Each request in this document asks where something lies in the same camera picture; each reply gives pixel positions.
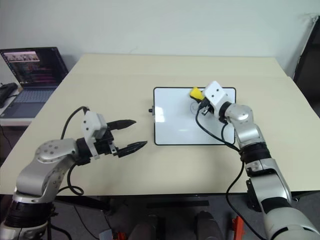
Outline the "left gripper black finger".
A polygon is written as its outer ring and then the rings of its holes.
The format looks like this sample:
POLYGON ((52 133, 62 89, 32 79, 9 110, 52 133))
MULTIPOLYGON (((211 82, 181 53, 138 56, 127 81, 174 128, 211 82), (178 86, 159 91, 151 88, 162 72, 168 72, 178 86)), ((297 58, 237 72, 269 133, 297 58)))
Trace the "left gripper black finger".
POLYGON ((141 148, 143 148, 147 143, 148 143, 147 141, 138 141, 138 142, 131 143, 124 148, 121 148, 121 149, 118 148, 116 150, 116 155, 119 158, 122 158, 127 155, 133 154, 138 150, 140 150, 141 148))
POLYGON ((109 131, 113 131, 113 130, 121 130, 121 129, 125 129, 128 128, 129 126, 135 124, 136 121, 135 120, 131 120, 131 119, 123 119, 123 120, 116 120, 116 121, 111 121, 107 123, 107 129, 109 131))

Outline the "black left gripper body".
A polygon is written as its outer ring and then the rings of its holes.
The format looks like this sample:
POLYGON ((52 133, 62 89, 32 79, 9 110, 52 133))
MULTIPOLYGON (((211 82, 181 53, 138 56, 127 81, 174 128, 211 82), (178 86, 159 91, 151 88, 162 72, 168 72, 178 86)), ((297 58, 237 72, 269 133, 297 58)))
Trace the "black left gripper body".
POLYGON ((99 155, 118 155, 118 149, 114 144, 114 136, 109 128, 100 139, 96 139, 94 146, 99 155))

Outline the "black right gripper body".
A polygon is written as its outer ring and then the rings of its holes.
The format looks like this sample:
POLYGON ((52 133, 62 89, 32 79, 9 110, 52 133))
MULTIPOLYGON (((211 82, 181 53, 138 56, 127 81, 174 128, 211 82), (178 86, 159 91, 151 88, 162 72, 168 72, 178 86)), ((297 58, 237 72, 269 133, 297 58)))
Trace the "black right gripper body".
POLYGON ((199 106, 198 106, 198 111, 203 115, 203 116, 206 116, 208 113, 210 114, 214 114, 214 108, 213 106, 211 105, 210 101, 207 99, 207 98, 204 98, 199 106))

